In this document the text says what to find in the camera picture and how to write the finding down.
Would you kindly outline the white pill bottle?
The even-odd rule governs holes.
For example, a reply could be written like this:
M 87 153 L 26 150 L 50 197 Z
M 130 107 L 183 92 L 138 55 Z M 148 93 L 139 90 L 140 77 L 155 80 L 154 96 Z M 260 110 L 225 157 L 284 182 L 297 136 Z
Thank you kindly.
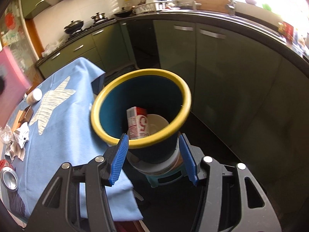
M 33 91 L 31 91 L 27 97 L 26 102 L 29 105 L 35 104 L 39 102 L 42 99 L 42 91 L 39 88 L 35 88 Z

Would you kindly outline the brown plastic tray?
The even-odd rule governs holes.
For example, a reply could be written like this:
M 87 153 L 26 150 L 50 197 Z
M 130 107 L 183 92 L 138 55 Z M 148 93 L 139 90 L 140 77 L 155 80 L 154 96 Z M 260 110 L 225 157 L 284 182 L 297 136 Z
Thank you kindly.
M 33 113 L 34 113 L 34 111 L 33 111 L 32 107 L 30 105 L 27 106 L 24 109 L 24 111 L 22 112 L 18 122 L 20 124 L 28 123 L 31 120 Z

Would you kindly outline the teal plastic stool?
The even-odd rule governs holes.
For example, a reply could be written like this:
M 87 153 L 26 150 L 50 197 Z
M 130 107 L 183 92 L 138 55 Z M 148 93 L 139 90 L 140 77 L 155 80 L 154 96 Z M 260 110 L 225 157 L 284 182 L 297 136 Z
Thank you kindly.
M 174 183 L 187 175 L 185 166 L 180 165 L 167 173 L 161 175 L 145 175 L 145 177 L 152 188 L 157 188 L 158 186 Z

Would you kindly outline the white plastic bag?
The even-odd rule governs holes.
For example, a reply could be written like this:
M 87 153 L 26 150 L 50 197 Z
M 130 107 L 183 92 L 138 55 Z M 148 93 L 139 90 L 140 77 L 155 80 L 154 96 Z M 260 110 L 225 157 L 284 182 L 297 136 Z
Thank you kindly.
M 41 53 L 42 57 L 45 58 L 50 55 L 53 51 L 59 48 L 62 44 L 62 41 L 55 41 L 46 45 L 45 50 Z

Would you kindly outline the red soda can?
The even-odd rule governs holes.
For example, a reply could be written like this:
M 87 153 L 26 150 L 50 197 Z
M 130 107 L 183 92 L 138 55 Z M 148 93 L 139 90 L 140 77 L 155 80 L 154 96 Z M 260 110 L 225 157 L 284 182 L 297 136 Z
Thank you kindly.
M 3 186 L 11 191 L 15 192 L 19 187 L 19 178 L 13 166 L 5 159 L 1 160 L 1 183 Z

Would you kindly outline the clear plastic cup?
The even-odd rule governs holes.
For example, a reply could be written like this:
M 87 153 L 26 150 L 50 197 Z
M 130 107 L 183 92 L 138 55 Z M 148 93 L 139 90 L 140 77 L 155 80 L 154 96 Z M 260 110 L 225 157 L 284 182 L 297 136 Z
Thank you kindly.
M 11 141 L 12 135 L 13 133 L 9 125 L 6 124 L 5 127 L 1 127 L 0 139 L 2 143 L 9 144 Z

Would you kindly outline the glass sliding door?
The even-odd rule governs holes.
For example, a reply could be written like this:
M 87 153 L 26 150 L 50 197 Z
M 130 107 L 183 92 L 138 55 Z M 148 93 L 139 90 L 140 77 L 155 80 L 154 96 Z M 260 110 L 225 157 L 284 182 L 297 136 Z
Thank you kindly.
M 32 84 L 41 83 L 36 69 L 38 55 L 26 29 L 21 0 L 12 0 L 1 16 L 1 47 L 8 47 L 19 68 Z

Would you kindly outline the chrome sink faucet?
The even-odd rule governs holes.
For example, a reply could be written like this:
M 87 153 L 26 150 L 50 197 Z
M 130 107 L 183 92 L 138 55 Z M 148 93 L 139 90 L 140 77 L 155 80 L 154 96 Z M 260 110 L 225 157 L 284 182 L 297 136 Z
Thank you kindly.
M 228 3 L 226 4 L 228 14 L 231 16 L 235 16 L 236 14 L 236 2 L 234 0 L 228 0 Z

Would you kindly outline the white paper bowl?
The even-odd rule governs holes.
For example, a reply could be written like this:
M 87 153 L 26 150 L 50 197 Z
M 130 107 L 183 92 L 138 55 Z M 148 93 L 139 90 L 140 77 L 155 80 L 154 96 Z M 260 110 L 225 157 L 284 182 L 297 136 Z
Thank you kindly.
M 164 129 L 169 125 L 169 122 L 165 118 L 157 114 L 148 114 L 147 118 L 148 118 L 148 129 L 150 135 L 159 132 L 160 130 Z

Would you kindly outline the red white milk carton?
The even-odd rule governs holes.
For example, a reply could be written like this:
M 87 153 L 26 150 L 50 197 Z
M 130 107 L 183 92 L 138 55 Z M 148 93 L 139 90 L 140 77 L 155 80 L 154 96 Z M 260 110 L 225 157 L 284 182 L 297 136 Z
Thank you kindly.
M 147 111 L 140 107 L 131 107 L 126 111 L 128 136 L 131 140 L 149 136 Z

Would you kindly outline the crumpled printed paper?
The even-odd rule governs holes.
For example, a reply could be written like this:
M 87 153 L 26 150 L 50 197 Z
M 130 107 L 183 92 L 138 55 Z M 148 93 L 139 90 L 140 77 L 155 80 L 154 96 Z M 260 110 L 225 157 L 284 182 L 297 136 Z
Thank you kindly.
M 25 144 L 29 141 L 28 123 L 24 122 L 17 128 L 12 135 L 10 144 L 7 145 L 5 155 L 13 162 L 15 158 L 23 161 L 25 158 Z

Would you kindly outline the black wok with lid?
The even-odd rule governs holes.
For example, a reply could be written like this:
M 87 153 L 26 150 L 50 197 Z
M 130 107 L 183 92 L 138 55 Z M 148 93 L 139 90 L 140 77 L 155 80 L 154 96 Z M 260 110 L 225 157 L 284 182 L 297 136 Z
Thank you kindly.
M 71 35 L 74 32 L 81 30 L 83 25 L 83 20 L 72 20 L 67 26 L 64 27 L 64 31 L 66 34 Z

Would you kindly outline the small steel pot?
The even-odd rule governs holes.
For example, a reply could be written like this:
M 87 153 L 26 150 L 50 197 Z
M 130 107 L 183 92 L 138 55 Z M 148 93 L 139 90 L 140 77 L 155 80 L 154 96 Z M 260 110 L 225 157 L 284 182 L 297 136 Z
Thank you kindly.
M 91 17 L 93 20 L 93 23 L 97 24 L 97 23 L 101 23 L 105 20 L 107 20 L 107 17 L 105 17 L 105 13 L 96 13 L 94 16 Z

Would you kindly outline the blue star tablecloth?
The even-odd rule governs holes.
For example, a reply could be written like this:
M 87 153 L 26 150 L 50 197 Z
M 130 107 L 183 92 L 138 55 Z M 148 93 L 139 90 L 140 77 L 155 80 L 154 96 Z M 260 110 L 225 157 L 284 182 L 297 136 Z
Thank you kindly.
M 17 191 L 2 188 L 5 207 L 28 220 L 44 189 L 65 162 L 83 165 L 107 150 L 90 121 L 94 102 L 92 82 L 104 71 L 85 58 L 77 58 L 44 80 L 42 99 L 32 107 L 29 139 L 23 159 L 9 160 L 19 179 Z

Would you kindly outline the black frying pan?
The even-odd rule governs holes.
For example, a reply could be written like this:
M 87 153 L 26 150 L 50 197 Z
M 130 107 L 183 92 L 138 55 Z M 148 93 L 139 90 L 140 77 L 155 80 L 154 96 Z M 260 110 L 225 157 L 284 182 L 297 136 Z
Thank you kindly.
M 114 13 L 114 16 L 117 18 L 125 18 L 125 17 L 129 17 L 132 14 L 133 8 L 124 8 L 122 7 L 119 11 Z

